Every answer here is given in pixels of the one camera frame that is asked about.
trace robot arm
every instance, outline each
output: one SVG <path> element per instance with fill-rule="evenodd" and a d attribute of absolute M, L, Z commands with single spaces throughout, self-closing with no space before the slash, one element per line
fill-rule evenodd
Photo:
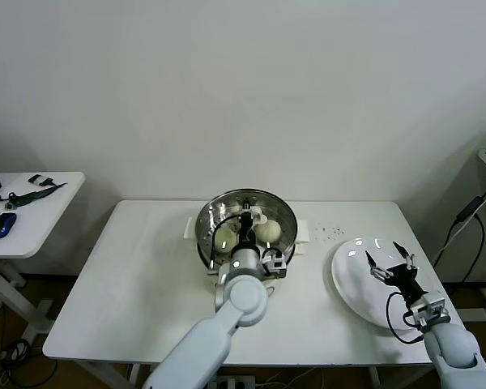
<path fill-rule="evenodd" d="M 486 362 L 471 332 L 450 323 L 445 298 L 438 292 L 425 292 L 417 283 L 413 254 L 396 242 L 398 252 L 406 259 L 389 269 L 382 269 L 366 251 L 371 275 L 403 295 L 416 327 L 423 332 L 428 356 L 436 366 L 443 389 L 486 389 Z"/>
<path fill-rule="evenodd" d="M 225 287 L 225 303 L 212 318 L 198 322 L 151 373 L 143 389 L 203 388 L 230 351 L 239 326 L 252 326 L 266 312 L 267 294 L 261 281 L 242 275 Z"/>

